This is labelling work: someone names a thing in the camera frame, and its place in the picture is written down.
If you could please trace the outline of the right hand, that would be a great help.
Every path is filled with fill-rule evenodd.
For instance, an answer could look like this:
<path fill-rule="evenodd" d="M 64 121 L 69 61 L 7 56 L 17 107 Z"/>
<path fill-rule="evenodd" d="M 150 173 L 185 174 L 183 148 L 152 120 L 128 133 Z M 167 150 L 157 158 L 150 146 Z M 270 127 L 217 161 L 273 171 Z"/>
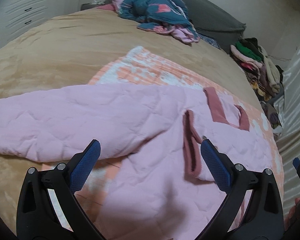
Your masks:
<path fill-rule="evenodd" d="M 295 200 L 294 200 L 294 206 L 290 209 L 290 211 L 289 211 L 289 213 L 288 213 L 288 215 L 287 215 L 287 217 L 285 218 L 285 230 L 287 231 L 288 230 L 288 228 L 289 228 L 289 226 L 290 226 L 290 224 L 291 224 L 291 219 L 292 219 L 292 217 L 294 216 L 294 213 L 295 213 L 295 211 L 296 211 L 296 208 L 297 208 L 297 205 L 299 204 L 299 202 L 300 202 L 300 197 L 299 198 L 296 198 Z"/>

